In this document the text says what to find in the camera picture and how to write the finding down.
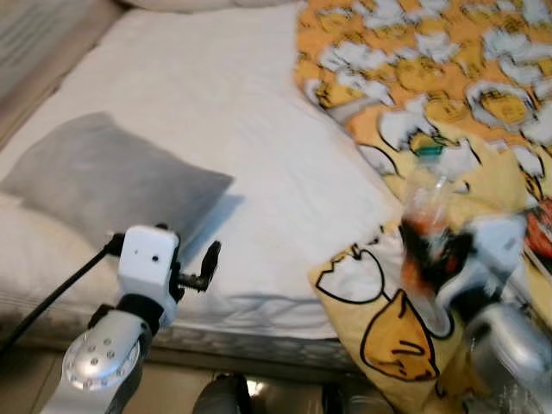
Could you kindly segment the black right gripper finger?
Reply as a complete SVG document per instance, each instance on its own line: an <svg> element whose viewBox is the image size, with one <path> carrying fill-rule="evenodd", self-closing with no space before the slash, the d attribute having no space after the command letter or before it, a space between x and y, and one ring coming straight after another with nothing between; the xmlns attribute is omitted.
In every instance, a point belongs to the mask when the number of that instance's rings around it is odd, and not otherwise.
<svg viewBox="0 0 552 414"><path fill-rule="evenodd" d="M408 292L434 292L434 286L427 279L433 260L430 258L430 242L422 226L413 221L401 221L399 236L404 249L401 279Z"/></svg>

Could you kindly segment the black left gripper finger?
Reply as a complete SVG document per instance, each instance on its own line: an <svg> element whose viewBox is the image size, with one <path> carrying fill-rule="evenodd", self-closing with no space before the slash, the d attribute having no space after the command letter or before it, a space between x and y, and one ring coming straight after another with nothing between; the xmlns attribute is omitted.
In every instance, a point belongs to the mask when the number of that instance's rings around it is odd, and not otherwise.
<svg viewBox="0 0 552 414"><path fill-rule="evenodd" d="M206 248L204 254L204 260L201 261L200 267L200 291L206 292L210 287L210 282L216 275L218 268L218 256L220 256L222 249L222 243L220 241L214 241Z"/></svg>

